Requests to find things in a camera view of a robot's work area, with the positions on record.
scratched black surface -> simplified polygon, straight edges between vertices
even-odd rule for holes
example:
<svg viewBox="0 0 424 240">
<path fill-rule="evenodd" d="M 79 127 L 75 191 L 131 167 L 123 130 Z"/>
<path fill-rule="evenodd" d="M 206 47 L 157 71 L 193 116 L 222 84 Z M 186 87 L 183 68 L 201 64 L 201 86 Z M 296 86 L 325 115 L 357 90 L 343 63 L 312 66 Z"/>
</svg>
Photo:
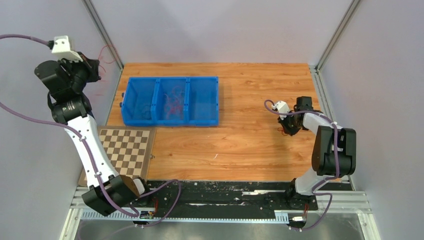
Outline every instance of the scratched black surface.
<svg viewBox="0 0 424 240">
<path fill-rule="evenodd" d="M 166 181 L 148 181 L 147 185 L 157 188 Z M 254 190 L 286 190 L 289 182 L 231 182 L 231 181 L 182 181 L 181 195 L 170 218 L 213 218 L 213 219 L 275 219 L 274 210 L 287 210 L 284 201 L 275 193 L 244 195 Z M 352 191 L 347 183 L 327 183 L 320 190 Z M 156 217 L 163 217 L 178 193 L 178 185 L 171 183 L 152 194 L 158 199 Z M 310 205 L 310 210 L 318 206 Z"/>
</svg>

wood surface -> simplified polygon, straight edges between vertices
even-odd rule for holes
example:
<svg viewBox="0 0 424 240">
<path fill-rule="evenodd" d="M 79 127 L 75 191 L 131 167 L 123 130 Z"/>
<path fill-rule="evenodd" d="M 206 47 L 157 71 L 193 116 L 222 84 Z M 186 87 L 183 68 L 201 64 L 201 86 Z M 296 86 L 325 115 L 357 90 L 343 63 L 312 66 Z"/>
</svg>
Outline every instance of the wood surface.
<svg viewBox="0 0 424 240">
<path fill-rule="evenodd" d="M 213 181 L 291 181 L 311 166 L 315 136 L 300 131 L 284 136 L 278 116 L 264 100 L 311 96 L 319 109 L 307 64 L 127 63 L 108 125 L 124 125 L 119 103 L 129 77 L 218 76 L 219 126 L 158 127 L 148 179 Z"/>
</svg>

chessboard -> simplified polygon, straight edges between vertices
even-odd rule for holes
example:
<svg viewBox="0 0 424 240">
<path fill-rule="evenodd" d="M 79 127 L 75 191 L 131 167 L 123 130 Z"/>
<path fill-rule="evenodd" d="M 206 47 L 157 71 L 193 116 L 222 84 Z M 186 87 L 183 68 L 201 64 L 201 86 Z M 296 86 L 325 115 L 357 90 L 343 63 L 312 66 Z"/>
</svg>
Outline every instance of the chessboard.
<svg viewBox="0 0 424 240">
<path fill-rule="evenodd" d="M 99 126 L 97 132 L 112 166 L 132 179 L 147 176 L 155 138 L 153 127 Z M 87 187 L 84 169 L 78 185 Z"/>
</svg>

white wall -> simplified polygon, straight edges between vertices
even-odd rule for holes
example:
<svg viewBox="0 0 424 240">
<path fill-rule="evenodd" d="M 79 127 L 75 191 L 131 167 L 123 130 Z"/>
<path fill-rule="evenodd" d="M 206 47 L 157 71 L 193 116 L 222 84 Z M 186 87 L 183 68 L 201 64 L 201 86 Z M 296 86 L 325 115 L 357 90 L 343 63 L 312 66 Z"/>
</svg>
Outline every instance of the white wall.
<svg viewBox="0 0 424 240">
<path fill-rule="evenodd" d="M 351 0 L 92 0 L 125 63 L 316 64 Z"/>
<path fill-rule="evenodd" d="M 97 58 L 104 45 L 81 1 L 2 2 L 0 35 L 11 33 L 44 40 L 69 35 L 76 50 L 89 58 Z M 55 60 L 49 48 L 3 39 L 0 56 L 0 101 L 25 115 L 52 120 L 48 90 L 33 73 L 38 64 Z M 99 123 L 106 122 L 119 77 L 114 64 L 104 67 L 103 81 L 86 91 Z M 56 240 L 82 169 L 77 151 L 63 129 L 26 122 L 2 109 L 0 121 L 0 239 Z"/>
<path fill-rule="evenodd" d="M 322 74 L 381 239 L 422 239 L 424 2 L 364 0 Z"/>
</svg>

blue bin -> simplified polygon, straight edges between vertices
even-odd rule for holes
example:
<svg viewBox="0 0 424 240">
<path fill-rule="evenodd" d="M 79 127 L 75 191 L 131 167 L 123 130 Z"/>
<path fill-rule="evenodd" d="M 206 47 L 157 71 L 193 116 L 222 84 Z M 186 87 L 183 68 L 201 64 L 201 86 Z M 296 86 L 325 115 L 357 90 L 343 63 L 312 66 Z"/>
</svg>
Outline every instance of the blue bin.
<svg viewBox="0 0 424 240">
<path fill-rule="evenodd" d="M 130 77 L 122 103 L 127 126 L 217 126 L 218 77 Z"/>
</svg>

